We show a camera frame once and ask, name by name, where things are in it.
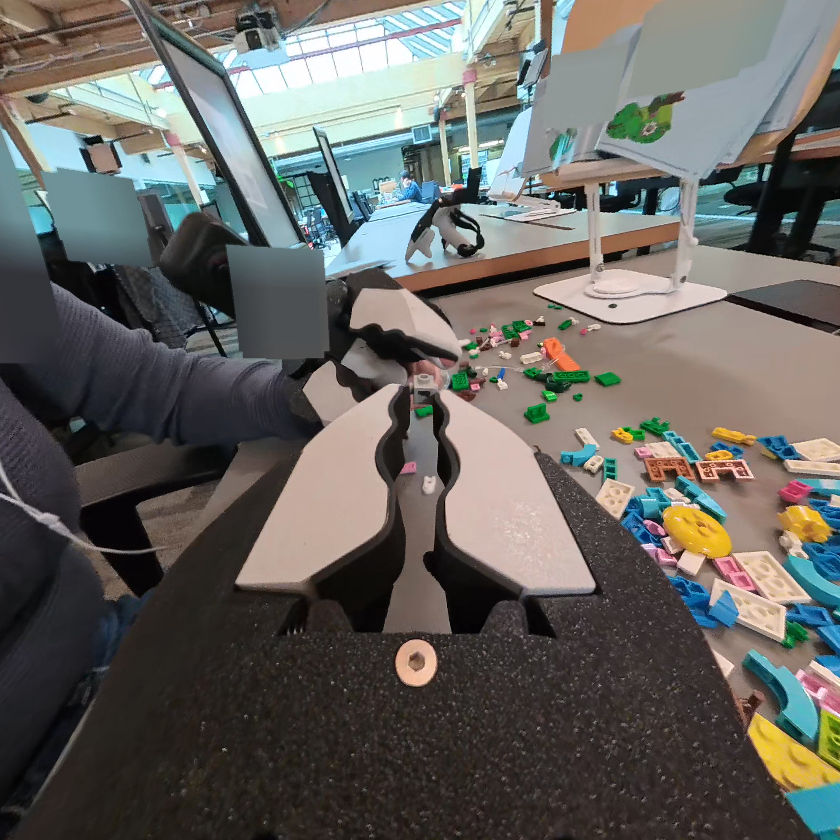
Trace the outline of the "tan angled lego plate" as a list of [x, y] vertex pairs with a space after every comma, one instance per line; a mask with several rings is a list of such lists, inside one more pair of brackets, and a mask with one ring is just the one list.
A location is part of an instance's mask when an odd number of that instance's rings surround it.
[[719, 482], [732, 478], [736, 482], [754, 481], [755, 476], [746, 460], [742, 458], [719, 458], [699, 460], [692, 465], [701, 482]]

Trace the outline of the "idle hand-held gripper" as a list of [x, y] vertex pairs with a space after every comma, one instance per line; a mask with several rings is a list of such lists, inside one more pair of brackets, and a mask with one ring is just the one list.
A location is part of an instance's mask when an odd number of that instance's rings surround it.
[[472, 257], [485, 247], [478, 222], [460, 208], [462, 193], [452, 193], [432, 202], [410, 235], [405, 261], [409, 261], [417, 251], [431, 258], [434, 232], [439, 233], [444, 249], [451, 246], [462, 258]]

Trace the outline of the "slim black monitor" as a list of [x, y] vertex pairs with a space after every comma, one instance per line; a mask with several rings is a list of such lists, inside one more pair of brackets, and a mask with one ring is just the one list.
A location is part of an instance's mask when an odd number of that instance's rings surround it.
[[322, 174], [310, 172], [308, 178], [341, 246], [344, 247], [358, 228], [354, 209], [325, 130], [314, 125], [312, 132], [327, 169]]

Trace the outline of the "white book stand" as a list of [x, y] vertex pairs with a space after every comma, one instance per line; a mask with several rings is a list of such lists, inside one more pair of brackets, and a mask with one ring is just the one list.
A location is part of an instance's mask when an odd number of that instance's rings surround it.
[[526, 181], [519, 176], [517, 166], [497, 172], [487, 197], [512, 207], [503, 212], [504, 217], [515, 222], [536, 223], [574, 213], [573, 208], [564, 208], [556, 201], [526, 194]]
[[697, 177], [679, 182], [675, 270], [665, 278], [627, 268], [605, 267], [599, 186], [595, 182], [585, 183], [590, 271], [587, 275], [536, 287], [534, 294], [596, 321], [616, 325], [647, 322], [724, 301], [728, 295], [724, 289], [688, 281], [697, 247], [694, 226], [698, 187]]

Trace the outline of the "scatter of small green pieces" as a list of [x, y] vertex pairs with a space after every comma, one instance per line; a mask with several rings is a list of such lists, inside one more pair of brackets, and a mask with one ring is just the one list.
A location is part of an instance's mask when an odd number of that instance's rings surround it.
[[472, 329], [461, 343], [466, 359], [449, 376], [449, 390], [472, 402], [486, 389], [504, 393], [520, 378], [528, 384], [528, 401], [522, 414], [529, 424], [538, 425], [550, 419], [550, 407], [562, 395], [569, 393], [571, 400], [579, 403], [583, 398], [581, 388], [587, 383], [604, 387], [621, 383], [615, 373], [591, 374], [581, 364], [581, 371], [556, 371], [543, 355], [542, 341], [548, 337], [560, 339], [554, 334], [543, 337], [540, 330], [546, 325], [546, 318], [538, 316]]

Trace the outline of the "pile of colourful lego bricks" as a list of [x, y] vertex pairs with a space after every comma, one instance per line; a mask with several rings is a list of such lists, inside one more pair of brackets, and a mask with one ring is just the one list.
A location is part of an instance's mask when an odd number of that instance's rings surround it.
[[[658, 416], [619, 427], [614, 440], [634, 446], [644, 484], [618, 479], [585, 428], [581, 450], [560, 462], [599, 476], [598, 504], [662, 569], [693, 620], [705, 630], [711, 654], [731, 690], [739, 721], [771, 780], [814, 838], [838, 838], [838, 446], [827, 438], [792, 445], [784, 436], [755, 437], [723, 427], [697, 449]], [[783, 468], [773, 493], [774, 549], [744, 549], [736, 519], [717, 499], [729, 488], [740, 497], [753, 481], [651, 482], [644, 459], [683, 456], [744, 459], [761, 453]], [[700, 509], [727, 530], [729, 556], [691, 553], [663, 528], [670, 506]]]

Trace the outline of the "black office chair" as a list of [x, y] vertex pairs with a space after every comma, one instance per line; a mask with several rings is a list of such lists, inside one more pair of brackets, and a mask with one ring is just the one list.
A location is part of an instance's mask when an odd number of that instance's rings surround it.
[[747, 244], [739, 248], [786, 259], [805, 259], [816, 251], [827, 255], [828, 265], [837, 265], [837, 248], [815, 244], [812, 236], [825, 205], [838, 200], [838, 187], [837, 157], [793, 161], [779, 181], [770, 175], [763, 182], [733, 187], [725, 201], [757, 214]]
[[80, 527], [136, 596], [163, 579], [163, 570], [137, 512], [149, 499], [219, 480], [235, 449], [148, 444], [76, 467]]

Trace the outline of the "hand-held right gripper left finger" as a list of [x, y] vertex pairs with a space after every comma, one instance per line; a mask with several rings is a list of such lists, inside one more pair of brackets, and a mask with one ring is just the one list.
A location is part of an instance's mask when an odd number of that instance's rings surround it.
[[405, 385], [387, 385], [305, 446], [238, 573], [239, 590], [312, 599], [375, 551], [396, 524], [410, 402]]

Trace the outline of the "long wooden table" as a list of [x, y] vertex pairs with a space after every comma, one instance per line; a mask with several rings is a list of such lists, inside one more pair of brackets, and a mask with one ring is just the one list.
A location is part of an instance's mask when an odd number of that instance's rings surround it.
[[436, 235], [430, 256], [405, 258], [410, 236], [424, 215], [407, 204], [375, 212], [326, 267], [328, 274], [352, 271], [363, 263], [380, 262], [404, 288], [414, 292], [454, 291], [485, 287], [508, 279], [529, 279], [561, 272], [564, 266], [589, 258], [586, 211], [572, 211], [538, 222], [504, 217], [503, 206], [467, 205], [485, 239], [475, 256], [461, 258], [443, 249]]

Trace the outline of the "black flat pad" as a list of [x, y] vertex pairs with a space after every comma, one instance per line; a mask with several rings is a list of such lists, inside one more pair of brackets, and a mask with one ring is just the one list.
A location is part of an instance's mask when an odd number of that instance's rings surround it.
[[726, 302], [822, 332], [839, 334], [839, 286], [825, 282], [798, 279], [741, 290], [728, 294]]

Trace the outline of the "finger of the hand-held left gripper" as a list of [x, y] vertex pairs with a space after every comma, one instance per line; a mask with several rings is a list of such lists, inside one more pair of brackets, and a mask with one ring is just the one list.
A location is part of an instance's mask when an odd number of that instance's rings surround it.
[[363, 289], [350, 314], [349, 331], [385, 360], [454, 365], [461, 344], [446, 318], [405, 289]]
[[326, 427], [387, 385], [406, 385], [413, 397], [413, 376], [418, 373], [435, 375], [437, 392], [448, 385], [448, 372], [432, 362], [384, 360], [364, 341], [356, 340], [342, 360], [325, 360], [305, 378], [302, 395]]

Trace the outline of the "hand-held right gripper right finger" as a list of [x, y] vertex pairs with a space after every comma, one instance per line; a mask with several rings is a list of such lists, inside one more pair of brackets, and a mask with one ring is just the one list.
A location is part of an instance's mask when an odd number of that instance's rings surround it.
[[452, 392], [435, 398], [434, 576], [447, 594], [589, 595], [596, 583], [537, 455]]

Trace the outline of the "brown angled lego plate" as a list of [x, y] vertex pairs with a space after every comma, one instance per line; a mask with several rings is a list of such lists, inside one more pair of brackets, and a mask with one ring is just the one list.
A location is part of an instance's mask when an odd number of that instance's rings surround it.
[[693, 481], [697, 477], [691, 463], [683, 456], [645, 458], [644, 466], [651, 482], [666, 482], [677, 478]]

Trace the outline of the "person's left forearm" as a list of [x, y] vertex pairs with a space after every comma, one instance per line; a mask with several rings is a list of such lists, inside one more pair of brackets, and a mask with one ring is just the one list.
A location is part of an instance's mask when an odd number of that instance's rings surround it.
[[178, 445], [311, 438], [317, 416], [293, 410], [291, 384], [270, 362], [187, 353], [131, 330], [51, 284], [58, 326], [24, 383], [63, 417]]

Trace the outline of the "pale blue instruction booklet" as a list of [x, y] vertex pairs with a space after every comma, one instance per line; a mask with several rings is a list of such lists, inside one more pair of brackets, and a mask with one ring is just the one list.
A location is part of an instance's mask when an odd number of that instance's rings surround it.
[[795, 73], [771, 80], [751, 72], [705, 87], [631, 97], [606, 124], [596, 147], [671, 175], [705, 177], [737, 156], [762, 125], [772, 119], [788, 124], [782, 108], [801, 97]]

